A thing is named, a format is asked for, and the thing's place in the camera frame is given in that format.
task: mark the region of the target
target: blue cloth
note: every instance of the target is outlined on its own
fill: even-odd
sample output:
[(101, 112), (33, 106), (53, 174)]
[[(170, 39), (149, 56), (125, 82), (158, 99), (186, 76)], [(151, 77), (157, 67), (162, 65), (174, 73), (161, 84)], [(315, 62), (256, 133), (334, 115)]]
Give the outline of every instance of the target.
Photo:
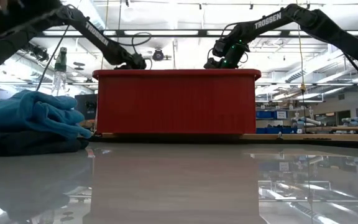
[(76, 104), (69, 96), (21, 91), (0, 100), (0, 131), (35, 130), (56, 133), (67, 139), (75, 139), (78, 134), (90, 138), (91, 131), (78, 125), (84, 116), (73, 109)]

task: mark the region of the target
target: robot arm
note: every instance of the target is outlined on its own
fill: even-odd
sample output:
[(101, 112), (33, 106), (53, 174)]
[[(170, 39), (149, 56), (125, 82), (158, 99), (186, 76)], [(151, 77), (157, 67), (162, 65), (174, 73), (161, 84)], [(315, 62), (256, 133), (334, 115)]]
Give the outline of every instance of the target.
[(70, 25), (102, 51), (111, 65), (120, 65), (125, 69), (145, 69), (146, 63), (141, 54), (130, 54), (118, 42), (103, 35), (77, 8), (60, 6), (46, 14), (34, 18), (25, 24), (16, 26), (0, 35), (0, 65), (25, 46), (40, 32), (54, 26)]
[(358, 60), (358, 38), (342, 30), (320, 10), (309, 11), (297, 4), (290, 4), (257, 21), (240, 22), (225, 37), (216, 41), (213, 55), (222, 57), (217, 62), (209, 58), (204, 68), (237, 68), (244, 52), (250, 52), (248, 43), (264, 32), (274, 30), (291, 22), (322, 42), (335, 45), (345, 54)]

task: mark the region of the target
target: red bin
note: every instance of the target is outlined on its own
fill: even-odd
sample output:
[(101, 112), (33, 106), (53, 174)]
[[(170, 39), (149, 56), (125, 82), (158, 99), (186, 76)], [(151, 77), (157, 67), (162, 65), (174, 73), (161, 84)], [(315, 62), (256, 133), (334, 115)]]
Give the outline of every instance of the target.
[(93, 76), (97, 133), (255, 133), (258, 70), (96, 70)]

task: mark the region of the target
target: folded cloth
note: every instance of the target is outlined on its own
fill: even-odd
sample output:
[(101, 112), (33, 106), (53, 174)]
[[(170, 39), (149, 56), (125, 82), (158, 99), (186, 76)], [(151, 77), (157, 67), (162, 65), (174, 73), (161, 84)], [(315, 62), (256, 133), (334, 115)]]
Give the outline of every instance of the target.
[(39, 154), (76, 152), (88, 141), (66, 139), (61, 135), (39, 131), (0, 133), (0, 156), (29, 156)]
[(90, 138), (91, 131), (78, 125), (84, 116), (74, 110), (76, 100), (69, 96), (51, 96), (24, 90), (0, 100), (0, 131), (34, 130), (56, 133), (67, 139), (78, 135)]

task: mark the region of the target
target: table surface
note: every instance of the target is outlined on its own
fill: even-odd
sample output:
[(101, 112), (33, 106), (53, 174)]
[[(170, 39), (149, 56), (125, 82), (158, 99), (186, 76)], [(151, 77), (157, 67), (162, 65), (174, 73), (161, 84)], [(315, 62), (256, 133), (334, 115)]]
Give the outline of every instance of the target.
[(311, 223), (310, 214), (358, 223), (358, 149), (91, 143), (0, 158), (0, 223)]

